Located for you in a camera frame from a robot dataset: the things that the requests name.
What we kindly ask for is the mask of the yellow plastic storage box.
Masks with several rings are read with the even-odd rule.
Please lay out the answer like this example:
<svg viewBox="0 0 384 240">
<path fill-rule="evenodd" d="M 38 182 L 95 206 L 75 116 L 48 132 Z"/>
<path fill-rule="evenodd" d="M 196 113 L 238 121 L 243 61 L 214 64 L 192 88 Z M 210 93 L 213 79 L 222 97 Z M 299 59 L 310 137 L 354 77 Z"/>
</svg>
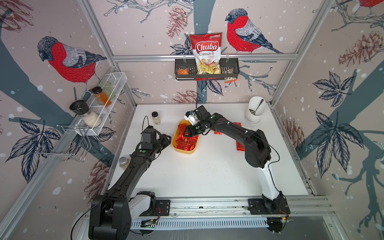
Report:
<svg viewBox="0 0 384 240">
<path fill-rule="evenodd" d="M 186 127 L 190 124 L 187 120 L 180 121 L 172 138 L 171 145 L 179 153 L 192 154 L 197 148 L 199 136 L 190 137 L 186 132 Z"/>
</svg>

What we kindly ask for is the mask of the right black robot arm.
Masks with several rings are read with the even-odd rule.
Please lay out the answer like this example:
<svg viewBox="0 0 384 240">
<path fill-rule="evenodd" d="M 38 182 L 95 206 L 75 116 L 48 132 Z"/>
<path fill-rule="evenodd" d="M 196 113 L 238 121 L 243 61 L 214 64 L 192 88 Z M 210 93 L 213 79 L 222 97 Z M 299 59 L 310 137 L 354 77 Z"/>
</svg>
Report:
<svg viewBox="0 0 384 240">
<path fill-rule="evenodd" d="M 262 206 L 250 205 L 252 214 L 290 214 L 286 196 L 277 187 L 272 173 L 271 151 L 274 149 L 268 143 L 263 131 L 249 130 L 236 125 L 220 114 L 211 115 L 209 112 L 199 110 L 186 112 L 184 119 L 190 125 L 183 132 L 185 137 L 206 135 L 209 131 L 220 132 L 245 148 L 245 160 L 257 170 L 259 182 L 262 186 Z"/>
</svg>

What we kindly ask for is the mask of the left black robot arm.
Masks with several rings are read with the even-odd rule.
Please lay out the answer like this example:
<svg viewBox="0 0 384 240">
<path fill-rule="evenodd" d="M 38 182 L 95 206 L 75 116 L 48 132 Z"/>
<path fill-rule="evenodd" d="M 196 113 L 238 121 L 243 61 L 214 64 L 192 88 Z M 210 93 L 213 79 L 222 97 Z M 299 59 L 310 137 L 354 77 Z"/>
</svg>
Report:
<svg viewBox="0 0 384 240">
<path fill-rule="evenodd" d="M 149 143 L 139 143 L 130 155 L 131 161 L 117 180 L 104 194 L 96 196 L 90 209 L 88 237 L 91 240 L 125 240 L 135 219 L 129 201 L 133 190 L 156 155 L 171 144 L 171 136 L 160 134 Z"/>
</svg>

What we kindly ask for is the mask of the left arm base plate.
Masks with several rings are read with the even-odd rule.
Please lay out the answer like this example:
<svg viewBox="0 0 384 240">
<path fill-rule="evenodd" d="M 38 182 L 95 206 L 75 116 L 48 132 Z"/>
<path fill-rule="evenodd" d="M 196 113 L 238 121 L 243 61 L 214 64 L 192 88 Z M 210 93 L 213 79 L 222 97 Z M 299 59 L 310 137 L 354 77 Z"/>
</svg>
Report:
<svg viewBox="0 0 384 240">
<path fill-rule="evenodd" d="M 170 205 L 170 200 L 156 200 L 156 203 L 151 203 L 150 208 L 143 212 L 140 217 L 169 216 Z"/>
</svg>

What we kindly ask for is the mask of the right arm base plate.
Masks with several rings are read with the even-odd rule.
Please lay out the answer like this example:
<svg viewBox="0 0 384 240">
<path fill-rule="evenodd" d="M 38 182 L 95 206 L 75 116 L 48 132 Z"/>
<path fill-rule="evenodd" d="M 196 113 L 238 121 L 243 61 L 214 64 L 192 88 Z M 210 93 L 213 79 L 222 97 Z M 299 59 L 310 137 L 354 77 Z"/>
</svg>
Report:
<svg viewBox="0 0 384 240">
<path fill-rule="evenodd" d="M 289 215 L 291 210 L 285 198 L 248 199 L 248 211 L 251 215 Z"/>
</svg>

